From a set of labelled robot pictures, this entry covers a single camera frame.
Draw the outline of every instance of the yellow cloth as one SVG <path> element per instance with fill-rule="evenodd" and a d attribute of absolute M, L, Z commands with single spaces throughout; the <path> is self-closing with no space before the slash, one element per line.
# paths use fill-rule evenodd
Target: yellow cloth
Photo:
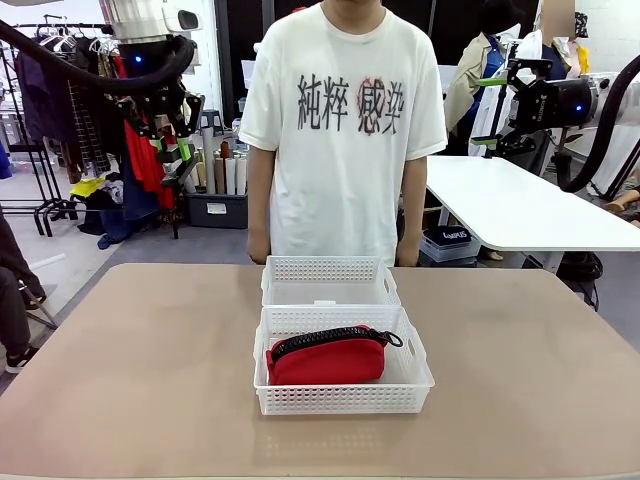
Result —
<path fill-rule="evenodd" d="M 93 192 L 98 190 L 104 183 L 104 178 L 92 178 L 90 180 L 80 180 L 71 189 L 71 195 L 87 198 Z"/>
<path fill-rule="evenodd" d="M 578 46 L 578 58 L 580 59 L 580 70 L 582 70 L 582 74 L 584 75 L 585 73 L 591 72 L 589 49 L 582 45 Z"/>

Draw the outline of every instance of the red pouch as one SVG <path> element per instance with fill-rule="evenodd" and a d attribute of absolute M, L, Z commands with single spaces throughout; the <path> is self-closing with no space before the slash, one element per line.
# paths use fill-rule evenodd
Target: red pouch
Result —
<path fill-rule="evenodd" d="M 384 347 L 402 347 L 391 332 L 365 325 L 334 328 L 280 340 L 267 352 L 271 385 L 340 385 L 377 380 Z"/>

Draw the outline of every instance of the paper roll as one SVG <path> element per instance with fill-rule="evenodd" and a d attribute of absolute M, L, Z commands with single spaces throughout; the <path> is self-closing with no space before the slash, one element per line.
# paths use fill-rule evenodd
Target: paper roll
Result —
<path fill-rule="evenodd" d="M 222 160 L 222 157 L 216 157 L 214 168 L 216 173 L 216 193 L 224 195 L 227 193 L 227 189 L 224 183 L 224 160 Z"/>
<path fill-rule="evenodd" d="M 215 181 L 210 181 L 215 179 L 215 175 L 213 173 L 213 166 L 215 162 L 215 158 L 213 156 L 213 152 L 215 151 L 213 145 L 213 126 L 202 128 L 202 142 L 204 145 L 204 163 L 206 166 L 211 165 L 211 177 L 209 177 L 209 171 L 206 170 L 206 179 L 207 179 L 207 193 L 209 195 L 213 195 L 216 193 Z"/>
<path fill-rule="evenodd" d="M 225 160 L 225 171 L 227 174 L 227 195 L 236 194 L 236 159 L 227 158 Z"/>
<path fill-rule="evenodd" d="M 207 193 L 214 195 L 216 193 L 216 174 L 215 174 L 215 159 L 205 158 L 205 170 L 207 173 Z"/>
<path fill-rule="evenodd" d="M 189 174 L 189 176 L 191 177 L 191 181 L 193 182 L 194 186 L 197 187 L 200 185 L 200 177 L 198 177 L 197 165 L 191 169 L 191 173 Z"/>
<path fill-rule="evenodd" d="M 204 168 L 204 163 L 200 162 L 196 165 L 196 170 L 198 170 L 198 178 L 200 179 L 200 186 L 207 186 L 207 173 Z"/>
<path fill-rule="evenodd" d="M 247 157 L 242 155 L 236 162 L 236 183 L 238 187 L 238 195 L 247 193 Z"/>

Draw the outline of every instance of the table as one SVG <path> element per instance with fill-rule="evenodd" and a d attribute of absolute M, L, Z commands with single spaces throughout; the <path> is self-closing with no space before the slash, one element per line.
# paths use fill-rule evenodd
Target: table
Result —
<path fill-rule="evenodd" d="M 259 412 L 260 274 L 109 271 L 0 397 L 0 473 L 640 472 L 640 356 L 548 272 L 396 269 L 436 379 L 424 411 L 306 418 Z"/>
<path fill-rule="evenodd" d="M 486 247 L 532 252 L 556 273 L 564 252 L 640 251 L 640 229 L 501 158 L 431 156 L 427 188 Z"/>

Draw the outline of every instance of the red garment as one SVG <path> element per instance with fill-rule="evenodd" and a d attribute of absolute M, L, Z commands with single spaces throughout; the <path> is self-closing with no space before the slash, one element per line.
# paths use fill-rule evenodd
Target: red garment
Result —
<path fill-rule="evenodd" d="M 118 75 L 121 78 L 126 78 L 127 73 L 122 58 L 115 57 L 115 61 L 118 67 Z M 156 149 L 151 146 L 149 139 L 138 136 L 126 120 L 124 128 L 136 180 L 142 183 L 142 188 L 145 191 L 155 192 L 158 195 L 161 207 L 173 208 L 175 205 L 173 192 L 170 188 L 161 185 L 165 172 L 162 165 L 156 160 Z"/>

